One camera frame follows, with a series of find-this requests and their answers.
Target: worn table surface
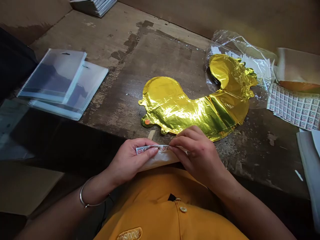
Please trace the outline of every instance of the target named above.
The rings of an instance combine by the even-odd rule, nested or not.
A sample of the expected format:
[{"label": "worn table surface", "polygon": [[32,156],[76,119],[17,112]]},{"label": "worn table surface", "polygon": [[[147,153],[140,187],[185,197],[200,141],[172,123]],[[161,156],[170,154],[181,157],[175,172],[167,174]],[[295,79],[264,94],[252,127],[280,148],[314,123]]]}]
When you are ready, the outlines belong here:
[{"label": "worn table surface", "polygon": [[[109,68],[80,123],[125,138],[147,137],[167,144],[174,137],[160,127],[144,128],[145,83],[155,76],[177,80],[191,99],[210,94],[204,78],[209,39],[117,3],[102,19],[71,11],[31,48],[41,58],[48,48],[82,50],[87,61]],[[266,109],[250,109],[242,126],[215,142],[232,173],[309,198],[296,132],[298,128]]]}]

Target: silver bangle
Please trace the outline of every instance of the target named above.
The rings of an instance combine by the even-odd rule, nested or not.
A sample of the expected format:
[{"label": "silver bangle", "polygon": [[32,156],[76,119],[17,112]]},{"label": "silver bangle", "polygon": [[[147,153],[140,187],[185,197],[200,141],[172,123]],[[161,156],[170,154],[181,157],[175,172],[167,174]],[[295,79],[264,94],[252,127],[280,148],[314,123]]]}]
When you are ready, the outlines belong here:
[{"label": "silver bangle", "polygon": [[82,199],[82,190],[83,190],[84,186],[85,186],[92,178],[94,178],[94,177],[95,177],[95,176],[89,178],[89,179],[82,185],[82,187],[81,187],[81,189],[80,189],[80,194],[79,194],[80,202],[81,202],[81,204],[84,206],[84,208],[99,206],[100,204],[104,203],[104,201],[107,200],[107,198],[110,196],[110,194],[108,194],[108,196],[107,196],[107,198],[106,198],[105,200],[103,200],[103,201],[102,201],[101,203],[99,203],[99,204],[94,204],[94,205],[86,204],[86,203],[83,201],[83,199]]}]

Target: person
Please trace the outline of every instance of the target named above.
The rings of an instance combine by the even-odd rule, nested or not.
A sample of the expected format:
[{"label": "person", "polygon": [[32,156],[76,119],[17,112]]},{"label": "person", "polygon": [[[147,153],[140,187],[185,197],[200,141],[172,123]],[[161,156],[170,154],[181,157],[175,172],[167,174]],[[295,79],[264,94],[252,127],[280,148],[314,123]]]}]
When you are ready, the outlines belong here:
[{"label": "person", "polygon": [[[94,208],[86,204],[103,202],[157,153],[157,148],[150,148],[136,155],[136,147],[146,145],[157,143],[126,140],[103,172],[50,207],[16,239],[68,239]],[[186,170],[159,167],[137,174],[95,239],[295,239],[267,206],[235,180],[198,127],[183,130],[169,145]],[[222,216],[224,209],[241,231]]]}]

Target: rooster-shaped balloon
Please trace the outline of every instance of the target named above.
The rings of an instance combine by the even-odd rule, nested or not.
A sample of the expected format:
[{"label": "rooster-shaped balloon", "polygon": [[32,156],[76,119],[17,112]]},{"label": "rooster-shaped balloon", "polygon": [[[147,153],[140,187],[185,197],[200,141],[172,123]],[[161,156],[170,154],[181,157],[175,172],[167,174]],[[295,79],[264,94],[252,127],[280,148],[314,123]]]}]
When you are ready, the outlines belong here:
[{"label": "rooster-shaped balloon", "polygon": [[141,119],[144,127],[161,126],[161,133],[178,134],[197,125],[212,141],[217,141],[241,125],[249,109],[249,98],[254,94],[251,86],[257,85],[257,75],[246,68],[241,59],[215,54],[209,60],[212,76],[220,89],[209,96],[191,100],[180,84],[169,77],[150,79],[143,88],[140,105],[147,114]]}]

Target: shirt button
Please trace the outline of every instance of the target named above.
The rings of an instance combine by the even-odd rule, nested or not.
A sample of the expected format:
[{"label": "shirt button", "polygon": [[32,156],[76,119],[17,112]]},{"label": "shirt button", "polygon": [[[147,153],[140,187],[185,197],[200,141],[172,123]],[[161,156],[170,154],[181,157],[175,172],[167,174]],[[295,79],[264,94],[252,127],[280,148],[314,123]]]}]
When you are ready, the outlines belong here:
[{"label": "shirt button", "polygon": [[185,207],[180,207],[180,211],[181,211],[181,212],[187,212],[187,208],[185,208]]}]

